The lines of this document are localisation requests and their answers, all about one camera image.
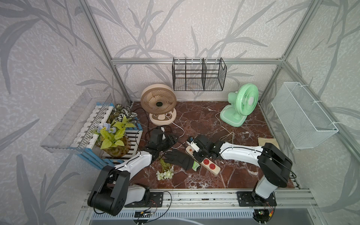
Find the beige power strip red sockets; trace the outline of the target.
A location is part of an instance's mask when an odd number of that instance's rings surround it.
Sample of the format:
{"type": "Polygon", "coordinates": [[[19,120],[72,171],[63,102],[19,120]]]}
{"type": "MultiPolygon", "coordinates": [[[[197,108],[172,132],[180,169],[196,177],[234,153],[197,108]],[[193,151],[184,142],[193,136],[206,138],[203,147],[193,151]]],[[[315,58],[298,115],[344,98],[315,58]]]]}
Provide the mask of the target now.
{"type": "Polygon", "coordinates": [[[199,163],[202,167],[206,168],[208,171],[210,171],[212,174],[217,176],[220,173],[221,168],[217,166],[213,161],[211,161],[208,158],[205,158],[202,162],[198,162],[195,157],[194,153],[195,151],[191,146],[186,147],[186,152],[188,155],[190,155],[197,163],[199,163]]]}

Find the black work glove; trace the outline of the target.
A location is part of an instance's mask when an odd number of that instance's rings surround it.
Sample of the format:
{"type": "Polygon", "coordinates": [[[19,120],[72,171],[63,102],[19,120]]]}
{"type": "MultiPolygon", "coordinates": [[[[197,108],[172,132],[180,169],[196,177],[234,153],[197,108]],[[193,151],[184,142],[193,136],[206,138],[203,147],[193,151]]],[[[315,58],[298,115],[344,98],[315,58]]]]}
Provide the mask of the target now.
{"type": "Polygon", "coordinates": [[[197,172],[201,165],[196,162],[190,155],[187,153],[181,152],[179,150],[171,150],[164,154],[164,161],[166,163],[177,165],[182,167],[185,171],[193,170],[197,172]]]}

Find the white artificial flower sprig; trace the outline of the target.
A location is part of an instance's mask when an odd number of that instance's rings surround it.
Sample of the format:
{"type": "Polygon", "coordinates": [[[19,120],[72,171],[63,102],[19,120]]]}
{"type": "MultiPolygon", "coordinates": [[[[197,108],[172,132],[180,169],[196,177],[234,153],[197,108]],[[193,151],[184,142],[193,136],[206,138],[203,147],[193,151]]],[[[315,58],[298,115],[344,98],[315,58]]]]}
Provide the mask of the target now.
{"type": "Polygon", "coordinates": [[[160,164],[162,166],[162,171],[157,171],[157,180],[166,180],[166,179],[172,179],[174,175],[174,167],[173,165],[166,163],[163,159],[160,160],[160,164]]]}

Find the beige round desk fan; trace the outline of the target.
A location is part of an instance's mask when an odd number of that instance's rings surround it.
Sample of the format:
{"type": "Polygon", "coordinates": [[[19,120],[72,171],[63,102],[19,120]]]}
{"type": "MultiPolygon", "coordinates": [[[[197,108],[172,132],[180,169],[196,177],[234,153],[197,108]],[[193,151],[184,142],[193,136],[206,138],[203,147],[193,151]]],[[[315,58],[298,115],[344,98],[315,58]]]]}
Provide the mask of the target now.
{"type": "Polygon", "coordinates": [[[145,88],[140,100],[142,108],[149,113],[150,121],[156,126],[172,124],[177,116],[177,98],[165,84],[153,84],[145,88]]]}

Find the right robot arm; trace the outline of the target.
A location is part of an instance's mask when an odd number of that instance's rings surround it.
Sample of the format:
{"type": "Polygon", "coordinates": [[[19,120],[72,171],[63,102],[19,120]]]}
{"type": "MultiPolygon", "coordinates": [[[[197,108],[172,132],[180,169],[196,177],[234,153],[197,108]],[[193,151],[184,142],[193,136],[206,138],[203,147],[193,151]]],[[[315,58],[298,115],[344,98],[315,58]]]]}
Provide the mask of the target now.
{"type": "Polygon", "coordinates": [[[287,187],[293,163],[274,144],[266,142],[262,146],[243,146],[224,141],[213,143],[204,135],[189,137],[186,143],[190,156],[210,171],[215,171],[217,167],[212,159],[236,160],[259,167],[263,177],[253,190],[237,192],[239,206],[277,206],[275,190],[287,187]]]}

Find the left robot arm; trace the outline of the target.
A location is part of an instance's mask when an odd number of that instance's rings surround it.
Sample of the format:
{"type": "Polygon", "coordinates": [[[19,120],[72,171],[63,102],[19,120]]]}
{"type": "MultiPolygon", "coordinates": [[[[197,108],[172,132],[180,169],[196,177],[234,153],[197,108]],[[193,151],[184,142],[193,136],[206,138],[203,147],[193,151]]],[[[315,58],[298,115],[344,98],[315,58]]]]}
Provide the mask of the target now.
{"type": "Polygon", "coordinates": [[[151,165],[161,152],[173,147],[178,141],[174,134],[157,127],[151,133],[144,149],[128,161],[105,166],[93,186],[87,205],[97,213],[116,216],[125,206],[147,206],[150,204],[150,189],[142,185],[130,185],[130,180],[142,169],[151,165]]]}

